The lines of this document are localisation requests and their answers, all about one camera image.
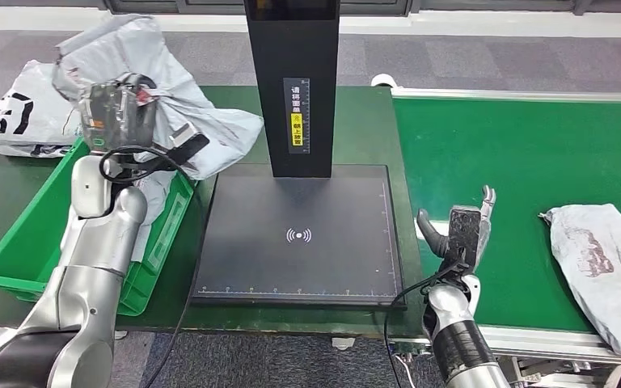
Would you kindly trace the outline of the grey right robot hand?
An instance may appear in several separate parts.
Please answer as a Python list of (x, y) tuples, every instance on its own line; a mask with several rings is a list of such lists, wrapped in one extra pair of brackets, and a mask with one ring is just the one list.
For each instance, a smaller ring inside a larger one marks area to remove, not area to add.
[(451, 267), (461, 275), (472, 274), (487, 246), (491, 233), (491, 215), (496, 203), (496, 190), (485, 185), (480, 207), (455, 205), (450, 209), (448, 234), (440, 234), (424, 209), (419, 209), (416, 224), (429, 248), (442, 262), (443, 272)]

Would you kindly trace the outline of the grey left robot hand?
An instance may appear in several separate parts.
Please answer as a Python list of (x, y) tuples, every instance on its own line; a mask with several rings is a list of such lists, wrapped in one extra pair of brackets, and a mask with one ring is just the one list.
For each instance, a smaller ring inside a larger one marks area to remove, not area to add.
[(122, 146), (151, 146), (158, 99), (155, 82), (137, 73), (98, 82), (82, 90), (78, 110), (84, 142), (93, 154)]

